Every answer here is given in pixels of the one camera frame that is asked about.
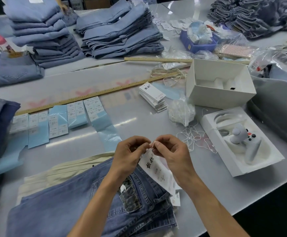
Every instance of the jeans pocket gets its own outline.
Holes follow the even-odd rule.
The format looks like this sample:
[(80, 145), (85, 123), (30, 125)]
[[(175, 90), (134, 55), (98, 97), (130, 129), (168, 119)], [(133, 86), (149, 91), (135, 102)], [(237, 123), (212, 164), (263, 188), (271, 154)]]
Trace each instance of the jeans pocket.
[(134, 184), (128, 176), (118, 191), (118, 195), (127, 213), (132, 213), (142, 207)]
[(5, 78), (9, 78), (9, 79), (19, 79), (19, 78), (21, 78), (23, 75), (26, 75), (28, 72), (26, 71), (26, 72), (23, 72), (23, 73), (21, 73), (21, 74), (19, 74), (19, 75), (2, 75), (3, 77), (5, 77)]

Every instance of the table surface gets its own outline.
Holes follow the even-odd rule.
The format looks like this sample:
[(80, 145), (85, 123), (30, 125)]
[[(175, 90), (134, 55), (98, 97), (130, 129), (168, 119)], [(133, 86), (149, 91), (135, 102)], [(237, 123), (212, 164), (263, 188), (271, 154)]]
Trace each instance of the table surface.
[[(193, 16), (200, 20), (206, 20), (206, 14), (213, 1), (183, 0), (154, 4), (150, 5), (150, 8), (154, 14), (157, 13), (158, 17), (162, 17), (164, 20)], [(183, 49), (178, 37), (173, 36), (173, 32), (164, 31), (164, 34), (170, 38), (170, 41), (162, 41), (165, 47), (174, 45), (178, 49)], [(283, 42), (284, 38), (287, 38), (287, 33), (278, 33), (254, 43), (261, 47), (267, 47)], [(70, 90), (82, 88), (85, 85), (100, 87), (105, 83), (120, 85), (128, 81), (147, 79), (149, 71), (156, 65), (156, 63), (149, 62), (121, 62), (67, 72), (78, 70), (81, 66), (84, 66), (83, 68), (96, 66), (100, 62), (90, 58), (86, 58), (85, 61), (88, 63), (83, 65), (73, 63), (50, 68), (53, 69), (53, 75), (47, 75), (40, 80), (0, 88), (0, 98), (22, 100), (30, 98), (28, 93), (35, 98), (40, 98), (49, 95), (48, 92), (55, 92), (61, 98), (67, 98), (70, 95)], [(116, 59), (110, 59), (107, 63), (109, 62), (116, 62)], [(168, 111), (156, 113), (139, 96), (137, 88), (111, 93), (101, 96), (100, 99), (122, 139), (133, 135), (143, 135), (154, 140), (159, 135), (177, 135), (178, 132), (184, 130), (181, 124), (175, 124), (169, 120)], [(202, 117), (202, 112), (207, 114), (217, 111), (217, 109), (208, 107), (206, 107), (208, 110), (206, 111), (199, 106), (196, 109), (198, 120)], [(197, 146), (191, 152), (196, 172), (232, 215), (287, 182), (287, 143), (267, 126), (253, 117), (252, 119), (284, 155), (284, 161), (233, 178), (218, 154)], [(197, 124), (197, 120), (195, 119), (191, 124)], [(197, 125), (197, 130), (203, 131), (200, 124)], [(197, 144), (206, 146), (203, 138)], [(15, 206), (18, 188), (23, 183), (24, 177), (45, 171), (59, 163), (86, 158), (104, 151), (103, 144), (90, 124), (70, 130), (68, 135), (51, 139), (50, 143), (46, 145), (30, 150), (24, 149), (20, 154), (20, 158), (25, 160), (24, 164), (5, 175), (0, 196), (0, 237), (5, 236), (7, 215)], [(205, 227), (189, 197), (184, 191), (181, 191), (180, 197), (181, 207), (176, 213), (179, 229), (175, 229), (175, 236), (195, 237), (205, 232)]]

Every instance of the cardboard box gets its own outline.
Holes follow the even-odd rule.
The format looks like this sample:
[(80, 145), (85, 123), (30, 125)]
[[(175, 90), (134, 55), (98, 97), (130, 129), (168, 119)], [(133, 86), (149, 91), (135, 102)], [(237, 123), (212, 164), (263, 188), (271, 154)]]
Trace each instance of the cardboard box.
[(194, 59), (186, 77), (186, 96), (195, 105), (229, 109), (242, 106), (254, 95), (244, 64)]
[(102, 9), (110, 7), (110, 0), (83, 0), (86, 10)]
[[(285, 159), (241, 107), (204, 115), (200, 123), (233, 177), (267, 167)], [(256, 134), (262, 139), (255, 158), (249, 164), (245, 161), (245, 152), (243, 151), (246, 148), (244, 145), (242, 143), (235, 145), (229, 141), (234, 125), (237, 123), (241, 123), (250, 133)], [(229, 131), (230, 134), (223, 137), (219, 132), (221, 130)]]

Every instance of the gray table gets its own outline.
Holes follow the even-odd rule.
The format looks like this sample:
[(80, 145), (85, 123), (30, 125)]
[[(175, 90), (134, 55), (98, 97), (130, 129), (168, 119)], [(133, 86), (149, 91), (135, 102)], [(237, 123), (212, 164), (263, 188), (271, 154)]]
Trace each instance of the gray table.
[[(154, 7), (158, 8), (157, 13), (164, 19), (177, 19), (174, 12), (169, 12), (165, 6), (159, 4)], [(41, 80), (1, 88), (0, 97), (22, 100), (30, 98), (29, 93), (35, 97), (44, 97), (49, 92), (54, 92), (52, 97), (47, 97), (68, 98), (70, 90), (74, 88), (83, 88), (87, 85), (101, 86), (104, 83), (114, 86), (114, 83), (116, 85), (117, 82), (127, 79), (132, 81), (146, 79), (149, 76), (148, 71), (155, 65), (156, 63), (123, 62), (53, 75)], [(100, 99), (122, 139), (132, 135), (143, 135), (153, 140), (161, 134), (176, 135), (184, 129), (181, 124), (175, 124), (169, 120), (168, 111), (156, 113), (138, 95), (137, 88), (105, 95)], [(204, 114), (217, 111), (213, 108), (207, 108), (207, 110), (197, 107), (197, 119), (201, 118), (202, 111)], [(286, 158), (284, 161), (233, 178), (218, 154), (197, 146), (191, 152), (193, 165), (198, 175), (231, 214), (239, 212), (287, 182), (287, 143), (264, 124), (259, 121), (255, 122), (284, 155)], [(197, 130), (203, 131), (200, 124), (197, 125)], [(204, 141), (200, 140), (198, 145), (205, 146)], [(23, 183), (24, 177), (45, 171), (65, 161), (86, 158), (102, 152), (104, 152), (104, 147), (91, 125), (73, 129), (68, 135), (52, 139), (49, 144), (23, 150), (20, 158), (25, 159), (24, 165), (7, 172), (5, 176), (0, 196), (0, 237), (5, 236), (7, 214), (15, 206), (18, 187)], [(189, 197), (183, 191), (180, 196), (181, 207), (176, 214), (179, 229), (174, 231), (175, 235), (198, 236), (205, 232), (205, 227)]]

